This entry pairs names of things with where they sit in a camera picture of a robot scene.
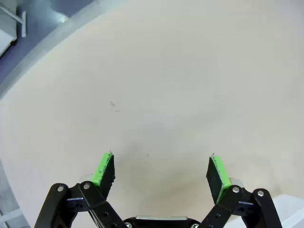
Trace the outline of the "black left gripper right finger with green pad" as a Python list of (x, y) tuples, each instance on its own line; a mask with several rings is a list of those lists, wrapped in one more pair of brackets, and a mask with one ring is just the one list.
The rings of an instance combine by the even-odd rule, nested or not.
[(209, 157), (206, 178), (214, 206), (199, 224), (200, 228), (223, 228), (232, 215), (240, 216), (247, 228), (281, 228), (268, 190), (247, 191), (232, 184), (219, 156)]

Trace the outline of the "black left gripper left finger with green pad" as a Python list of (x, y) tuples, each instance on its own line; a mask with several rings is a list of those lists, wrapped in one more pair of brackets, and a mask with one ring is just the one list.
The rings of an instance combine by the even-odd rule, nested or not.
[(92, 180), (71, 188), (63, 183), (51, 186), (34, 227), (70, 228), (79, 212), (88, 212), (98, 228), (124, 228), (125, 223), (107, 201), (114, 180), (114, 155), (108, 152)]

